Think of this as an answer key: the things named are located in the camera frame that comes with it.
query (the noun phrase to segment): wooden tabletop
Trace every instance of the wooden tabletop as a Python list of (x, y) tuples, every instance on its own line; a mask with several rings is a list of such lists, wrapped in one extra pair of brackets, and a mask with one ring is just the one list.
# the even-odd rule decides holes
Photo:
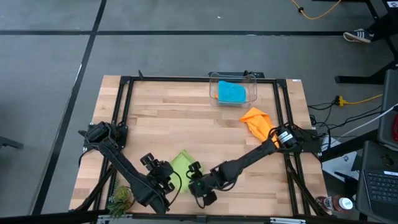
[[(111, 122), (120, 76), (104, 76), (99, 91), (93, 122)], [(287, 80), (294, 123), (310, 129), (310, 118), (303, 86), (300, 80)], [(124, 91), (124, 102), (127, 89)], [(284, 120), (287, 115), (282, 89), (279, 90)], [(278, 126), (275, 98), (271, 84), (257, 84), (257, 100), (252, 104), (269, 114)], [(221, 162), (237, 159), (260, 145), (260, 141), (239, 121), (249, 108), (228, 108), (210, 105), (207, 82), (139, 82), (135, 81), (127, 125), (128, 140), (124, 155), (135, 168), (147, 173), (139, 159), (151, 152), (159, 160), (171, 161), (183, 149), (199, 161), (205, 171)], [(327, 195), (319, 161), (310, 153), (301, 155), (305, 183), (314, 197)], [(70, 208), (76, 208), (98, 182), (103, 156), (98, 151), (89, 152), (81, 161)], [(123, 185), (128, 183), (118, 174)], [(300, 191), (296, 186), (298, 209), (303, 213)], [(101, 208), (106, 193), (103, 191)], [(171, 200), (176, 191), (167, 195)], [(289, 199), (283, 155), (267, 156), (239, 176), (229, 192), (216, 192), (218, 200), (200, 209), (189, 193), (180, 194), (168, 213), (209, 215), (290, 216)], [(135, 203), (129, 212), (154, 213), (148, 207)]]

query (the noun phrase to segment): sneaker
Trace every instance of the sneaker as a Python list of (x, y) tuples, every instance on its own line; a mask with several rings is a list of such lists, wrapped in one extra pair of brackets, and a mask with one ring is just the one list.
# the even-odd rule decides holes
[(354, 31), (345, 32), (343, 37), (348, 42), (362, 42), (362, 43), (370, 43), (372, 42), (374, 34), (370, 34), (368, 31), (364, 29), (357, 29)]

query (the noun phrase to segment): lime green towel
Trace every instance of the lime green towel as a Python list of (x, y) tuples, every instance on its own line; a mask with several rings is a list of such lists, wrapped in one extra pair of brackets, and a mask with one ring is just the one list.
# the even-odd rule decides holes
[[(182, 150), (178, 156), (170, 162), (173, 170), (181, 177), (182, 187), (180, 193), (184, 193), (188, 190), (190, 179), (185, 174), (189, 170), (188, 166), (194, 162), (194, 158), (186, 150)], [(180, 187), (180, 179), (175, 174), (171, 175), (171, 179), (171, 183), (173, 183), (175, 188), (178, 190)]]

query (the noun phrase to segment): transparent bin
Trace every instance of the transparent bin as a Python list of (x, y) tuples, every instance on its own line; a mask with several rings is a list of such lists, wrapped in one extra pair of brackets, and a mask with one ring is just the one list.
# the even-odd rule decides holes
[[(218, 99), (219, 82), (224, 81), (234, 83), (244, 87), (246, 98), (243, 101), (220, 101)], [(248, 108), (253, 101), (257, 99), (257, 83), (254, 75), (246, 75), (244, 77), (236, 77), (231, 75), (220, 75), (212, 73), (210, 75), (210, 104), (213, 106), (234, 106)]]

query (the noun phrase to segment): blue cloth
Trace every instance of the blue cloth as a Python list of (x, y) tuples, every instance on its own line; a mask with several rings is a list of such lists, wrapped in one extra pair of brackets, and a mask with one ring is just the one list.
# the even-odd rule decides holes
[(242, 85), (225, 81), (218, 82), (218, 101), (220, 103), (245, 103), (246, 90)]

